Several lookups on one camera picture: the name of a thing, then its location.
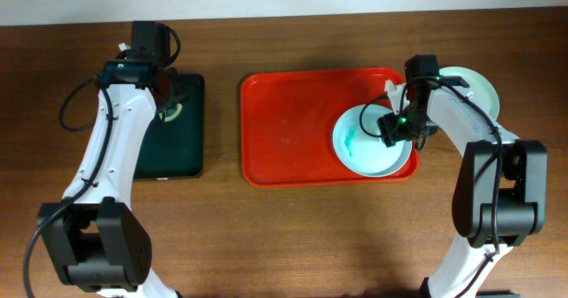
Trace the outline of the green yellow scrub sponge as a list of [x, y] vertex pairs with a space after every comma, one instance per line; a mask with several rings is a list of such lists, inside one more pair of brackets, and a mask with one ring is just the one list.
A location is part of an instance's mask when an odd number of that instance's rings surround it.
[[162, 122], [172, 122], [174, 121], [183, 110], [181, 103], [177, 103], [172, 108], [166, 109], [159, 114], [159, 118]]

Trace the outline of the mint green plate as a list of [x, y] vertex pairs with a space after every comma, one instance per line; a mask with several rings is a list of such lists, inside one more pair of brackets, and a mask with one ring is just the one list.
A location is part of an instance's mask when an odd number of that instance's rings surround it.
[[477, 105], [488, 116], [495, 120], [498, 118], [501, 107], [499, 96], [484, 76], [466, 67], [443, 67], [439, 72], [441, 76], [460, 76], [474, 93]]

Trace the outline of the light blue plate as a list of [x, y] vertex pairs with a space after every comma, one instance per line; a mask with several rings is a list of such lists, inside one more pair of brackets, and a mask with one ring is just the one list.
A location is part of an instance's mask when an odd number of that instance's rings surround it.
[[359, 125], [364, 105], [354, 106], [335, 123], [332, 144], [339, 161], [350, 171], [368, 177], [383, 177], [402, 169], [412, 152], [410, 141], [394, 146], [366, 134]]

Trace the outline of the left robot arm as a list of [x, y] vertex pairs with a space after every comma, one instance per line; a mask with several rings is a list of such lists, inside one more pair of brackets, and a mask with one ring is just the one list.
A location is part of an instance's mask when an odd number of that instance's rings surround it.
[[90, 81], [99, 103], [91, 137], [61, 201], [44, 203], [23, 260], [26, 294], [33, 294], [30, 260], [42, 240], [59, 281], [103, 297], [178, 297], [152, 268], [150, 236], [131, 211], [131, 187], [146, 131], [156, 115], [179, 111], [184, 87], [172, 66], [177, 33], [156, 21], [135, 21], [121, 45]]

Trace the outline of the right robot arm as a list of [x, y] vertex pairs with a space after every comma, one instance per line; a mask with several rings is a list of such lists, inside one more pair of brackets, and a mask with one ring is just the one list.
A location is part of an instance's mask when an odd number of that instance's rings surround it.
[[392, 147], [441, 129], [461, 154], [452, 199], [456, 234], [419, 294], [474, 297], [496, 263], [544, 225], [547, 149], [505, 130], [469, 83], [441, 75], [436, 56], [410, 58], [405, 78], [385, 88], [393, 111], [378, 119], [379, 138]]

